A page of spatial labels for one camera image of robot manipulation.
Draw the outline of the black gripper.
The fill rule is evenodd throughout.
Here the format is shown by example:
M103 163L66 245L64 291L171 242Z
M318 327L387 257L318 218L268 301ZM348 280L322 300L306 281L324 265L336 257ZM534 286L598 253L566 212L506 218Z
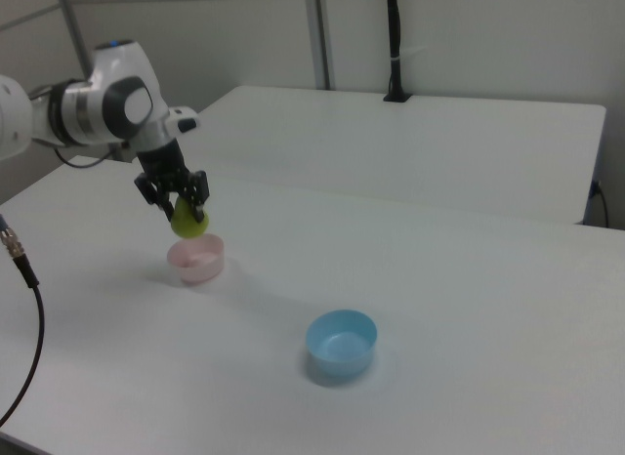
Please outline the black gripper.
M164 187L182 187L180 197L187 203L194 220L202 223L206 217L204 204L210 196L207 175L204 171L188 170L178 140L154 150L140 151L137 156L143 172L134 184L145 202L157 207L170 222L174 207Z

